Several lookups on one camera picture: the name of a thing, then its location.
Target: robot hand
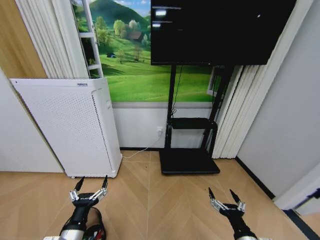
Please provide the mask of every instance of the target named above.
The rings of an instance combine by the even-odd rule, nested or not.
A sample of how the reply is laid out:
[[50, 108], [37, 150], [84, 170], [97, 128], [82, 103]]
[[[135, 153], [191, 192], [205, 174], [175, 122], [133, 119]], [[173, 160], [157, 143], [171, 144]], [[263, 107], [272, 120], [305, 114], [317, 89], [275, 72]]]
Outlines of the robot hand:
[[235, 240], [258, 239], [257, 236], [250, 231], [250, 228], [246, 225], [242, 218], [245, 214], [246, 204], [240, 201], [239, 197], [231, 189], [230, 192], [236, 204], [221, 203], [220, 201], [216, 200], [214, 193], [209, 187], [210, 204], [220, 214], [228, 218], [234, 230], [233, 236]]

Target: white air purifier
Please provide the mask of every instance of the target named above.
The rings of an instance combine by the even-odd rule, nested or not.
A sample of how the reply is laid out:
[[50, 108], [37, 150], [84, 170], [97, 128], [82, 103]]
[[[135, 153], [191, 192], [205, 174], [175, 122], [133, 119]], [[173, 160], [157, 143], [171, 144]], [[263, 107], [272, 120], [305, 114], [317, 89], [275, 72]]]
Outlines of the white air purifier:
[[117, 175], [122, 155], [105, 78], [11, 82], [69, 177]]

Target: white curtain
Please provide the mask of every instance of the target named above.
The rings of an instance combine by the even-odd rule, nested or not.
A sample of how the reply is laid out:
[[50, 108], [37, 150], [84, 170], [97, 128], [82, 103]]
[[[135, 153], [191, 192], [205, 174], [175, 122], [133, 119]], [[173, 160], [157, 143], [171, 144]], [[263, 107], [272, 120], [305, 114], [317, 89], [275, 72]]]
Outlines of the white curtain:
[[235, 158], [313, 0], [298, 0], [266, 65], [237, 66], [217, 119], [212, 157]]
[[48, 78], [88, 78], [69, 0], [15, 0]]

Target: tv stand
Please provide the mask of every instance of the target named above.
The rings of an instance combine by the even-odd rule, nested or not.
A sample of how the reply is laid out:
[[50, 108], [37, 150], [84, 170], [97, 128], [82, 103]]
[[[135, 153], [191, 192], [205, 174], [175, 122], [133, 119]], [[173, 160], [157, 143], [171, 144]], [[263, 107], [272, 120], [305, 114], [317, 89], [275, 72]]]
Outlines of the tv stand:
[[[218, 126], [215, 122], [219, 104], [228, 85], [234, 66], [225, 66], [217, 94], [212, 105], [209, 118], [194, 117], [172, 117], [172, 106], [175, 91], [175, 79], [177, 66], [171, 65], [170, 87], [168, 98], [168, 111], [165, 130], [164, 148], [159, 151], [161, 172], [166, 175], [177, 174], [218, 174], [220, 169], [212, 159], [216, 141]], [[204, 129], [203, 139], [200, 148], [171, 148], [172, 129]], [[207, 142], [212, 130], [209, 151]]]

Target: wall outlet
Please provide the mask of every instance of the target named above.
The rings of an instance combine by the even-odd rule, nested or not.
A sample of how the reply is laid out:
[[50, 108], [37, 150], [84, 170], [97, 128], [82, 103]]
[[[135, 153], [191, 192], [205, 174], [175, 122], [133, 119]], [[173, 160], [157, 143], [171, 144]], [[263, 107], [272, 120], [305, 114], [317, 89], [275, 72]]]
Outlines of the wall outlet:
[[164, 127], [163, 126], [157, 126], [156, 127], [156, 133], [158, 134], [158, 136], [161, 136], [163, 131], [164, 131]]

